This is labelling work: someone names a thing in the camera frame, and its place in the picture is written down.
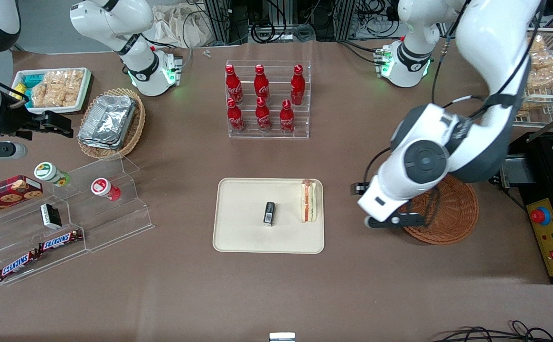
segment cloth bag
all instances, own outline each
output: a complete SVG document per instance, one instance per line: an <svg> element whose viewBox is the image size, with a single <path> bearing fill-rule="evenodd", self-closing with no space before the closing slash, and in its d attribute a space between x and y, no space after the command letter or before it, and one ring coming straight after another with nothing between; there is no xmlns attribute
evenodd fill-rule
<svg viewBox="0 0 553 342"><path fill-rule="evenodd" d="M154 40L159 43L196 48L215 40L209 27L209 17L204 11L196 13L199 9L194 5L187 2L175 5L154 5L152 11L156 28Z"/></svg>

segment coca-cola bottle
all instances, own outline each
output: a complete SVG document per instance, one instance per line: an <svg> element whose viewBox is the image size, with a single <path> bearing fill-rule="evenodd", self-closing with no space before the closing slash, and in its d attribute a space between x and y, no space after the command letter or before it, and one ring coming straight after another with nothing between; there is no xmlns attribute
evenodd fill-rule
<svg viewBox="0 0 553 342"><path fill-rule="evenodd" d="M257 97L263 97L266 100L266 104L270 103L270 84L268 78L263 73L263 65L255 65L255 80L253 81L255 86L255 95Z"/></svg>
<svg viewBox="0 0 553 342"><path fill-rule="evenodd" d="M283 100L282 102L281 131L283 133L293 133L293 110L289 100Z"/></svg>
<svg viewBox="0 0 553 342"><path fill-rule="evenodd" d="M226 87L228 87L228 94L237 104L242 102L242 84L231 64L226 65Z"/></svg>
<svg viewBox="0 0 553 342"><path fill-rule="evenodd" d="M236 105L236 101L230 97L228 99L228 121L232 132L239 134L244 132L244 121L242 120L242 113L240 108Z"/></svg>
<svg viewBox="0 0 553 342"><path fill-rule="evenodd" d="M262 133L268 133L272 129L270 123L270 110L266 107L265 97L257 98L257 108L255 108L255 116L257 117L257 125L259 131Z"/></svg>
<svg viewBox="0 0 553 342"><path fill-rule="evenodd" d="M293 78L291 79L291 102L299 106L304 100L304 91L306 89L306 81L304 80L304 67L301 64L293 68Z"/></svg>

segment wicker basket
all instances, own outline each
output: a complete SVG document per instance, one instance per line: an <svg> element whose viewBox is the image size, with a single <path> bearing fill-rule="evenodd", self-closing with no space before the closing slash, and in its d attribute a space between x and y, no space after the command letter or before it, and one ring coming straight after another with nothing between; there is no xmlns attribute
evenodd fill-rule
<svg viewBox="0 0 553 342"><path fill-rule="evenodd" d="M135 112L133 113L134 115L133 120L131 121L131 125L129 126L129 131L127 132L126 138L124 139L124 145L119 150L100 149L98 147L90 147L90 146L84 145L80 141L80 139L78 139L78 145L80 145L80 148L87 156L91 156L98 159L107 158L116 153L120 153L122 156L126 156L127 154L131 153L135 145L137 145L139 138L141 138L141 131L143 130L143 125L146 123L146 109L143 107L143 103L141 102L139 95L137 95L134 91L131 91L129 89L120 89L120 88L112 89L112 90L106 91L100 96L103 96L103 95L115 95L115 96L126 95L134 99L135 102L137 102L137 106L135 106ZM99 99L100 96L96 97L96 99L94 99L93 102L88 106L86 112L84 113L83 119L80 122L80 126L84 125L84 122L88 117L88 112L90 112L90 109L93 107L93 105L95 104L97 99Z"/></svg>
<svg viewBox="0 0 553 342"><path fill-rule="evenodd" d="M426 209L430 201L431 191L414 197L410 202L412 212L419 212L430 221L430 216L435 215L428 227L405 227L404 229L418 240L432 243L433 245L449 245L467 237L477 224L478 202L472 187L464 184L453 176L447 175L439 184L439 200L434 197L431 205ZM439 202L437 212L434 212L436 203ZM400 208L401 212L407 210L405 204Z"/></svg>

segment aluminum foil container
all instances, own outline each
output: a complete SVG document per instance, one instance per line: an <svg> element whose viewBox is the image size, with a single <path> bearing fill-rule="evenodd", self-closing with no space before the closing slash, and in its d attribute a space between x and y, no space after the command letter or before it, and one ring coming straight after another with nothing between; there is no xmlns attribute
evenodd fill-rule
<svg viewBox="0 0 553 342"><path fill-rule="evenodd" d="M134 112L135 100L130 97L103 95L89 111L78 139L91 147L119 149L124 143Z"/></svg>

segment small jar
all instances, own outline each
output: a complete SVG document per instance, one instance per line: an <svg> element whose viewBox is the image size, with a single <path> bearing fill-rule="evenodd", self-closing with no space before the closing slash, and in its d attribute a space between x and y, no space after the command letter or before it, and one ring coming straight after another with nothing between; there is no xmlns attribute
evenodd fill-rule
<svg viewBox="0 0 553 342"><path fill-rule="evenodd" d="M34 175L37 179L50 182L55 186L66 186L70 182L70 175L57 169L52 162L41 162L36 166Z"/></svg>
<svg viewBox="0 0 553 342"><path fill-rule="evenodd" d="M116 201L120 198L120 188L111 184L105 178L97 178L90 186L90 190L97 196L105 197L111 201Z"/></svg>

